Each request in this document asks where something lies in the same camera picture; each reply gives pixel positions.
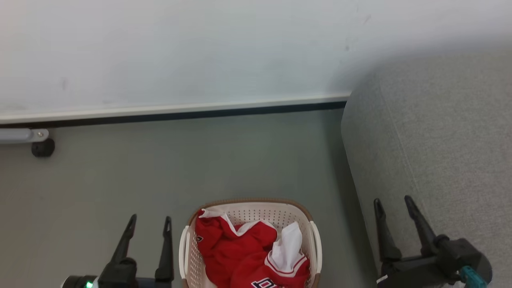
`black baseboard strip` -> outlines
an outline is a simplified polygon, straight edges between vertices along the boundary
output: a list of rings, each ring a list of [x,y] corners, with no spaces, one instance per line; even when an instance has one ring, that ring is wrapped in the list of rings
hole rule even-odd
[[[47,128],[59,128],[59,127],[119,124],[119,123],[131,123],[131,122],[166,121],[166,120],[225,117],[225,116],[238,116],[238,115],[289,113],[289,112],[302,112],[302,111],[313,111],[313,110],[331,110],[331,109],[344,108],[346,103],[347,103],[346,101],[340,101],[340,102],[329,102],[329,103],[319,103],[319,104],[302,104],[302,105],[288,105],[288,106],[227,109],[227,110],[216,110],[216,111],[199,111],[199,112],[184,112],[184,113],[169,113],[169,114],[105,117],[105,118],[92,118],[92,119],[60,120],[60,121],[47,121],[47,122],[34,122],[34,123],[18,123],[18,124],[0,125],[0,128],[47,129]]]

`white plastic basket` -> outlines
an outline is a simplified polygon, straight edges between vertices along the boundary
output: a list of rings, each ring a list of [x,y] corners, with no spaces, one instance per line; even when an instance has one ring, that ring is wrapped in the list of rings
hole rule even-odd
[[[277,228],[279,235],[284,227],[297,221],[302,232],[302,252],[310,260],[311,273],[305,287],[318,287],[322,270],[322,242],[311,215],[302,205],[289,200],[260,198],[219,201],[201,207],[203,208],[225,212],[233,225],[267,220]],[[192,215],[181,234],[180,275],[185,288],[213,288],[216,286],[206,277],[203,257],[197,248],[196,217],[197,213]]]

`gray sofa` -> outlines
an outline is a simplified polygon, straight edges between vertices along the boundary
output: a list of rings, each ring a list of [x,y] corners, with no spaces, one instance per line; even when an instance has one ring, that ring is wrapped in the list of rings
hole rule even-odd
[[[381,68],[350,96],[342,135],[378,267],[377,197],[402,254],[419,255],[409,194],[434,232],[489,258],[491,287],[512,286],[512,53]]]

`white fabric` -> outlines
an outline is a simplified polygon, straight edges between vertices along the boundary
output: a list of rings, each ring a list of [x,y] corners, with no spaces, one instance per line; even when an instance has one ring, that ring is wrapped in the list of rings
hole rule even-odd
[[[272,251],[265,259],[265,265],[280,276],[295,277],[297,270],[307,260],[301,252],[301,246],[301,229],[298,223],[294,222],[283,228],[281,239],[274,242]]]
[[[219,212],[219,211],[210,211],[210,210],[206,210],[206,209],[201,209],[201,210],[204,213],[203,213],[203,215],[199,216],[199,218],[221,217],[222,219],[224,219],[224,221],[227,222],[231,231],[238,237],[244,235],[247,231],[249,231],[249,229],[251,229],[254,225],[256,225],[260,222],[275,229],[275,227],[274,227],[274,225],[272,225],[272,223],[270,223],[268,221],[258,220],[258,221],[253,221],[253,222],[248,222],[248,223],[243,224],[240,228],[238,228],[238,231],[237,231],[234,228],[234,225],[231,223],[231,220],[229,220],[229,218],[227,217],[226,213]]]

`baseboard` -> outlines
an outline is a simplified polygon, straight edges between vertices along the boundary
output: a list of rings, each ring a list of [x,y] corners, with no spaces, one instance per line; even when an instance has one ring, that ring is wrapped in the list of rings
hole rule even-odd
[[[248,114],[286,113],[345,107],[349,93],[234,104],[201,104],[115,108],[95,111],[0,116],[0,128],[56,128],[70,126],[163,121]]]

